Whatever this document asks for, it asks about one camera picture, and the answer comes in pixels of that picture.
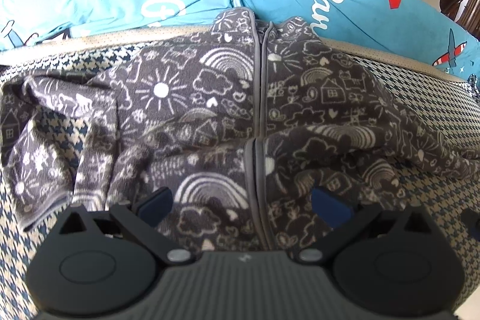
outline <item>house print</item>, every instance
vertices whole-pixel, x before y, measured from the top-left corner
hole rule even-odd
[[[14,144],[20,136],[20,124],[15,112],[10,110],[1,123],[2,146]]]
[[[352,183],[347,179],[345,175],[336,172],[330,178],[328,178],[325,187],[332,193],[343,195],[347,194],[350,191]]]
[[[196,147],[217,145],[217,122],[209,118],[201,126],[195,129],[193,137],[193,145]]]
[[[355,79],[351,76],[350,71],[340,71],[340,80],[345,86],[345,90],[357,90],[359,92],[367,92],[365,86],[365,74],[362,73],[361,79]]]
[[[322,103],[345,103],[345,91],[341,88],[335,79],[325,79],[320,88]]]

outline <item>chair backrest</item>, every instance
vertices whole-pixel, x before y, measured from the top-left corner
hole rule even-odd
[[[440,11],[442,14],[448,15],[461,2],[462,0],[440,0]]]

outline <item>grey round button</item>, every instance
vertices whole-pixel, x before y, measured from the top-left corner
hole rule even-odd
[[[307,248],[306,250],[301,250],[299,256],[301,261],[303,262],[318,262],[320,259],[323,258],[323,254],[320,250],[316,248]]]
[[[184,250],[183,248],[179,248],[178,250],[169,251],[166,255],[166,258],[170,262],[182,263],[190,260],[191,253],[187,250]]]

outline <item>wooden chair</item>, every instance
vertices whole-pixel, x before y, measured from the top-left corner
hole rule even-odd
[[[440,0],[440,12],[453,21],[461,2],[462,0]]]

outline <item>grey patterned blanket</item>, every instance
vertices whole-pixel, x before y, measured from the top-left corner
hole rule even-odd
[[[311,210],[315,182],[393,209],[407,190],[388,158],[451,178],[480,169],[480,151],[430,129],[299,18],[274,26],[233,9],[207,33],[87,79],[37,70],[2,87],[1,158],[21,229],[59,204],[102,210],[169,186],[159,229],[191,250],[303,247],[329,231]],[[88,123],[74,175],[38,130],[42,107]]]

